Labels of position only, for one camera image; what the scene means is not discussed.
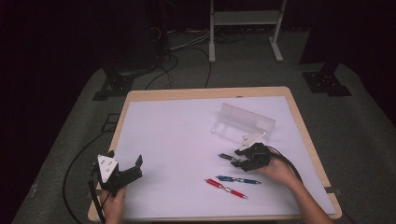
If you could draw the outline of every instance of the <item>white paper sheet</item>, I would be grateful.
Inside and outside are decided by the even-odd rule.
[[[237,157],[233,152],[238,148],[236,143],[211,133],[222,103],[275,119],[273,131],[262,142],[286,156],[324,211],[335,213],[286,99],[275,96],[130,103],[115,157],[120,169],[125,170],[134,166],[141,154],[143,177],[128,187],[124,218],[300,214],[287,188],[254,171],[234,168],[218,156],[226,153]],[[262,183],[221,182],[248,196],[248,199],[241,199],[205,182],[208,178],[217,180],[217,175],[255,179]]]

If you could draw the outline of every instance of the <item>table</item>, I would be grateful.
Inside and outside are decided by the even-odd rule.
[[[210,0],[210,40],[209,61],[216,61],[215,53],[215,25],[250,25],[250,24],[274,24],[276,26],[274,36],[269,37],[271,48],[278,63],[283,62],[282,54],[277,46],[280,25],[282,24],[287,0],[282,0],[279,10],[256,10],[256,11],[215,11],[214,0]]]
[[[292,114],[292,119],[298,127],[298,131],[304,141],[304,145],[312,160],[316,173],[318,174],[319,181],[324,188],[331,186],[325,171],[321,165],[318,154],[314,148],[314,145],[310,139],[309,133],[304,125],[303,119],[299,113],[298,107],[294,102],[291,92],[286,87],[255,87],[255,88],[221,88],[221,89],[194,89],[194,90],[165,90],[165,91],[131,91],[125,101],[125,105],[120,114],[120,121],[115,131],[110,150],[116,150],[119,144],[121,130],[128,112],[129,103],[136,102],[162,102],[170,100],[193,100],[193,99],[216,99],[216,98],[249,98],[249,97],[276,97],[282,96],[285,98],[287,105],[289,106]],[[145,163],[142,166],[143,178],[145,177]],[[335,210],[334,214],[331,214],[331,218],[339,218],[342,215],[342,211],[334,193],[328,194],[331,204]],[[254,217],[183,217],[183,218],[154,218],[146,219],[145,221],[175,221],[175,220],[274,220],[274,219],[290,219],[299,218],[298,215],[287,215],[287,216],[254,216]],[[90,220],[98,220],[94,206],[92,205],[89,211]]]

